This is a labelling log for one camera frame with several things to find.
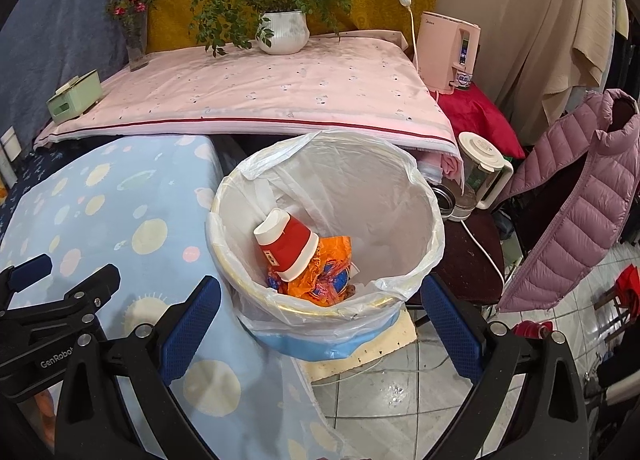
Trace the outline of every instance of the green tissue box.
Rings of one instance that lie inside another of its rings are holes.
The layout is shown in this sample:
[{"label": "green tissue box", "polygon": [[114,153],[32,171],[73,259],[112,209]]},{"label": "green tissue box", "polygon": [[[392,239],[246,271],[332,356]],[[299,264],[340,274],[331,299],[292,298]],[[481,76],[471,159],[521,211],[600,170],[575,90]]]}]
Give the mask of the green tissue box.
[{"label": "green tissue box", "polygon": [[75,76],[56,90],[47,101],[53,122],[57,125],[80,116],[102,97],[102,86],[98,71],[92,70],[78,78]]}]

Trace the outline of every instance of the metal pot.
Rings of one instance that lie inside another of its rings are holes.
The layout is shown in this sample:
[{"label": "metal pot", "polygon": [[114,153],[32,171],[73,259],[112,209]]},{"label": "metal pot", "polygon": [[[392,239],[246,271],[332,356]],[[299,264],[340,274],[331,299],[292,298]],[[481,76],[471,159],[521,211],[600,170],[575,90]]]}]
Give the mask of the metal pot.
[{"label": "metal pot", "polygon": [[456,206],[456,197],[448,187],[442,184],[432,185],[431,189],[435,193],[436,199],[438,199],[438,207],[440,208],[442,219],[447,220]]}]

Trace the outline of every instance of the sticker label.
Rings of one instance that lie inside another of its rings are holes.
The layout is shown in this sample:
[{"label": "sticker label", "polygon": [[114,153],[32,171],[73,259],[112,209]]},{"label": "sticker label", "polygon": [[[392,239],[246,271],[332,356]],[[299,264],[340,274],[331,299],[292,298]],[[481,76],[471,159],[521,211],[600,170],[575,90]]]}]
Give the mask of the sticker label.
[{"label": "sticker label", "polygon": [[262,252],[266,256],[267,261],[271,263],[271,265],[273,265],[274,267],[277,267],[278,265],[280,265],[278,263],[278,260],[276,260],[276,258],[271,254],[271,251],[262,251]]}]

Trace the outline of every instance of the red object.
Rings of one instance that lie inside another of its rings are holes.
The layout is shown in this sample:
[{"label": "red object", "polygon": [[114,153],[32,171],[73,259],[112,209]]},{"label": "red object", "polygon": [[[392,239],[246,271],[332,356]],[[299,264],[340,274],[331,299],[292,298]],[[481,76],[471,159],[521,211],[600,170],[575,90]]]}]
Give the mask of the red object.
[{"label": "red object", "polygon": [[528,320],[518,323],[511,329],[514,334],[531,339],[542,339],[545,334],[553,332],[553,330],[554,324],[551,321],[535,323],[534,321]]},{"label": "red object", "polygon": [[298,259],[306,243],[311,238],[311,229],[300,220],[290,216],[278,239],[260,249],[277,273],[290,269]]},{"label": "red object", "polygon": [[493,144],[506,157],[524,159],[525,154],[507,119],[474,84],[469,90],[440,94],[438,105],[449,118],[456,137],[460,132],[473,132]]},{"label": "red object", "polygon": [[631,317],[635,318],[640,315],[640,277],[638,276],[638,268],[635,265],[629,265],[622,271],[615,284],[616,296],[620,300],[620,307],[629,309]]}]

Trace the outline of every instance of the pink appliance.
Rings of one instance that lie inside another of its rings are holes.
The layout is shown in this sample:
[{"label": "pink appliance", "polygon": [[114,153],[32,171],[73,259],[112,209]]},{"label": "pink appliance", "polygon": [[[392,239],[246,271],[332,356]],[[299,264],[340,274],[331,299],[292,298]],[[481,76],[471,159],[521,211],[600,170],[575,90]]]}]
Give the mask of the pink appliance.
[{"label": "pink appliance", "polygon": [[480,27],[424,11],[416,41],[418,74],[429,90],[453,94],[471,86]]}]

